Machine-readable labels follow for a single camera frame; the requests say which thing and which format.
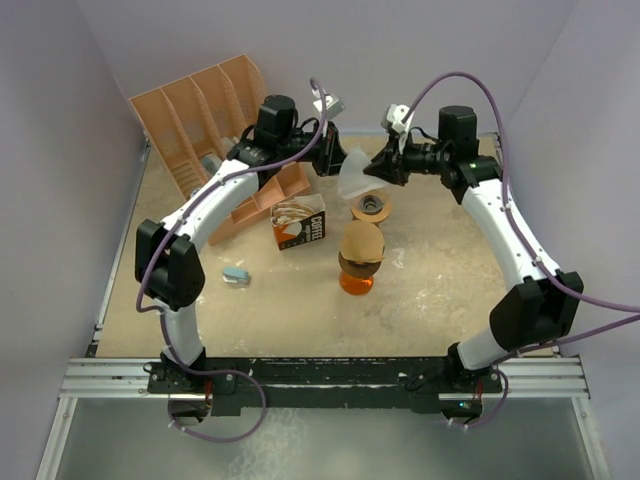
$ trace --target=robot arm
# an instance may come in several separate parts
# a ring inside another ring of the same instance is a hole
[[[396,185],[405,185],[410,173],[439,175],[483,230],[504,275],[507,295],[491,311],[489,326],[472,338],[449,348],[452,375],[486,369],[495,361],[526,345],[544,343],[569,333],[578,300],[559,291],[532,262],[504,213],[509,208],[538,257],[557,279],[574,291],[583,284],[575,273],[564,273],[540,246],[514,199],[502,201],[502,171],[495,158],[478,154],[477,119],[463,106],[440,110],[438,138],[415,145],[408,107],[392,105],[382,126],[389,141],[364,170]]]

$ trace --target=black mounting bar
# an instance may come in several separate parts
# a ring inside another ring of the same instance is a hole
[[[148,364],[148,391],[155,394],[204,392],[205,379],[191,376],[162,357]],[[206,358],[198,370],[233,369],[255,378],[270,408],[408,409],[416,413],[443,410],[438,394],[473,394],[478,382],[487,393],[501,391],[490,371],[452,381],[445,357],[379,358]],[[239,415],[243,407],[259,407],[255,387],[240,376],[213,376],[212,415]]]

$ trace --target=black motor joint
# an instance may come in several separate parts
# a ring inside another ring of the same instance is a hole
[[[481,368],[478,370],[467,370],[460,359],[458,345],[459,343],[454,343],[448,348],[447,357],[445,359],[444,376],[451,385],[455,387],[474,383],[489,374],[491,367]]]

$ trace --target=aluminum frame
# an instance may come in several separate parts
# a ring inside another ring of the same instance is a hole
[[[67,364],[59,404],[40,464],[37,480],[54,480],[73,421],[78,400],[168,399],[167,394],[147,392],[149,381],[144,366],[157,358],[78,358]],[[580,358],[523,357],[501,365],[509,378],[509,398],[570,398],[595,480],[610,480],[606,456],[589,404],[589,389]],[[485,394],[499,398],[502,394]],[[202,395],[171,395],[174,399],[202,399]],[[440,400],[467,400],[468,394],[440,394]]]

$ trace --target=beige work surface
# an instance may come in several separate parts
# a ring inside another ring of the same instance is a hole
[[[372,155],[382,137],[343,139]],[[490,139],[481,151],[494,154]],[[197,301],[200,335],[209,356],[442,355],[449,345],[488,324],[504,295],[497,262],[479,227],[437,177],[412,175],[393,187],[394,210],[381,225],[385,260],[371,292],[354,297],[339,283],[338,246],[351,219],[336,178],[317,178],[327,205],[326,238],[279,251],[268,220],[216,246],[201,261],[207,282]],[[181,205],[181,196],[153,152],[149,158],[120,263],[101,357],[155,357],[163,342],[155,313],[138,314],[133,277],[135,229]],[[242,266],[251,284],[222,281],[225,266]]]

